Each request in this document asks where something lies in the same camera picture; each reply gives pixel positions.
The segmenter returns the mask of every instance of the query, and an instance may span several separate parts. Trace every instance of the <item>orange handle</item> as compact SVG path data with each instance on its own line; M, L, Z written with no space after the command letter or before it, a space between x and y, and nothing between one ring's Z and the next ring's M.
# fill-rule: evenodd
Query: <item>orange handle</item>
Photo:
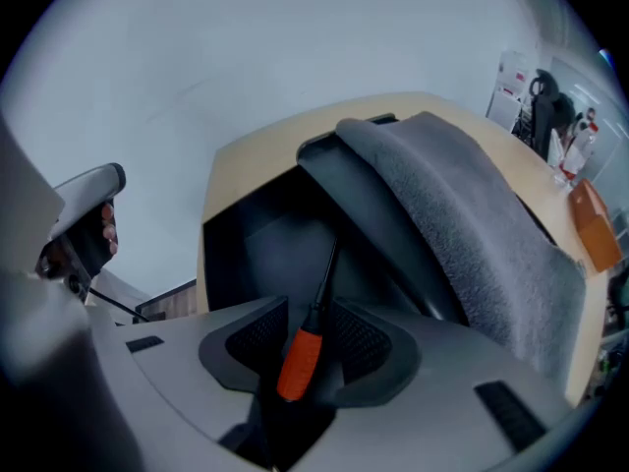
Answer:
M277 393L285 400L299 400L315 373L322 337L301 328L288 350L277 381Z

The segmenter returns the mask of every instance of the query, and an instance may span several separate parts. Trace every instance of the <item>black slot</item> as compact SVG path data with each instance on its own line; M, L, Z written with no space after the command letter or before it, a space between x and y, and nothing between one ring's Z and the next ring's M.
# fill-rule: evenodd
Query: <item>black slot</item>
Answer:
M542 424L505 383L481 384L474 391L516 451L525 449L544 434Z
M147 337L141 337L140 339L134 339L133 341L127 342L127 347L129 351L132 353L136 353L138 351L146 350L147 348L152 348L153 346L157 346L158 344L163 343L156 335L148 335Z

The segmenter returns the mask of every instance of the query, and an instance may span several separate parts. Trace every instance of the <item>curved gray surface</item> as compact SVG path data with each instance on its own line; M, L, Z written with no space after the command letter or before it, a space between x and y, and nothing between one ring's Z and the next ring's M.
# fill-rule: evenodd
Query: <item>curved gray surface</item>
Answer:
M266 304L260 299L208 315L115 327L88 309L103 373L150 469L250 465L215 440L246 419L252 397L223 389L198 358L200 339ZM570 412L555 387L482 334L461 325L383 306L348 307L411 333L422 362L397 396L378 407L338 409L334 421L291 471L484 470L515 456L474 392L503 381L551 429ZM165 342L131 355L125 341Z
M422 355L418 373L386 405L338 410L295 472L495 466L515 453L474 392L482 383L505 382L547 429L570 412L552 384L467 327L382 307L362 309L416 338Z

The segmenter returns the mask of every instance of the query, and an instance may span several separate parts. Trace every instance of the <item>gray towel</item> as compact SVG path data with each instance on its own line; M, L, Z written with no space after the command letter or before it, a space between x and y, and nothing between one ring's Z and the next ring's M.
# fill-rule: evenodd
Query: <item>gray towel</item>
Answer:
M481 147L427 112L386 126L345 119L336 133L408 211L470 326L564 388L584 278L544 237Z

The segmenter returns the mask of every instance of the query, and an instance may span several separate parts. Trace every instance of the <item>black cable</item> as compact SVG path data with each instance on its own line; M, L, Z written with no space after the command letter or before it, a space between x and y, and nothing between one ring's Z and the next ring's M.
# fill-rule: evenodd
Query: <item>black cable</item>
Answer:
M127 308L124 304L120 304L118 301L114 301L111 297L107 297L106 295L101 294L100 292L98 292L97 290L94 290L93 288L89 289L89 293L95 295L98 299L102 299L103 301L108 302L109 304L111 304L112 306L115 306L119 310L129 313L129 315L136 317L138 320L142 320L143 322L150 322L150 320L147 317L143 317L140 313L137 313Z
M334 238L334 244L332 245L332 251L330 252L330 258L327 260L327 268L325 269L325 275L321 281L321 285L316 292L316 298L314 299L314 306L320 308L323 303L323 297L325 296L325 290L327 289L327 280L330 277L330 270L332 269L332 263L334 262L334 255L336 254L336 242L338 238Z

